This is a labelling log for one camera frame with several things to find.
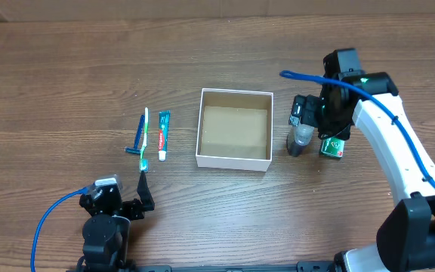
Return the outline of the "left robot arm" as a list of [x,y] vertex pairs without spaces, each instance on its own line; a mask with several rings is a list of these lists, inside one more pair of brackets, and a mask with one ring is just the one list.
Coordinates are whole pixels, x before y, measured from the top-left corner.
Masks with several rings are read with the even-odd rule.
[[83,257],[78,271],[136,271],[135,261],[127,259],[131,222],[143,219],[155,203],[145,172],[140,173],[138,198],[124,201],[118,175],[97,179],[80,196],[79,205],[90,218],[82,228]]

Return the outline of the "green white toothbrush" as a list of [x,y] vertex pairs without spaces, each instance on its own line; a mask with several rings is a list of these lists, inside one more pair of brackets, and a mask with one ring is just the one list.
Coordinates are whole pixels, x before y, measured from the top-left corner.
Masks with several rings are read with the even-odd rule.
[[147,131],[149,126],[149,108],[144,109],[144,123],[143,123],[143,142],[140,148],[140,164],[139,169],[141,172],[148,172],[149,163],[148,160],[144,158],[144,152],[147,148]]

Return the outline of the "blue disposable razor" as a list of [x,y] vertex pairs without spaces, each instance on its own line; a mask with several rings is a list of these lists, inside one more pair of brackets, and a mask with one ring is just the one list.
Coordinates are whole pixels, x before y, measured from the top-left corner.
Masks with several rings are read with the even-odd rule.
[[133,147],[125,147],[126,153],[140,155],[139,143],[140,143],[140,138],[142,135],[144,122],[145,122],[145,115],[141,115],[140,121],[139,121],[139,124],[137,127],[137,131],[136,131],[135,139],[134,139],[134,146]]

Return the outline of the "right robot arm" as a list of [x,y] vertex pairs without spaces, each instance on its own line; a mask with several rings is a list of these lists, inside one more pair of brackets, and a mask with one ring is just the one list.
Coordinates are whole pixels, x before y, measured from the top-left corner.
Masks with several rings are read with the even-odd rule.
[[296,96],[290,141],[318,129],[342,138],[350,126],[366,137],[382,167],[394,209],[375,242],[338,253],[329,271],[413,271],[435,268],[435,164],[410,125],[402,99],[386,73],[353,71],[333,77],[283,70],[287,79],[315,82],[320,96]]

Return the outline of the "clear bottle dark liquid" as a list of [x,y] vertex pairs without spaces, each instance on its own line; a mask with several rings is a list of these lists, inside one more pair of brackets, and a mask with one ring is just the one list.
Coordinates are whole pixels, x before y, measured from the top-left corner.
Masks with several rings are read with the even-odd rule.
[[287,136],[287,151],[290,156],[300,156],[305,147],[311,141],[313,136],[314,127],[301,124],[299,126],[292,126]]

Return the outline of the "green white soap packet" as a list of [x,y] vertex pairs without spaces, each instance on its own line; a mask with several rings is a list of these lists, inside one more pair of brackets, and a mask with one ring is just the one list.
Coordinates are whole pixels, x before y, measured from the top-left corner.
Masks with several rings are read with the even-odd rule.
[[321,155],[341,159],[344,155],[345,141],[338,138],[327,138],[322,140],[319,153]]

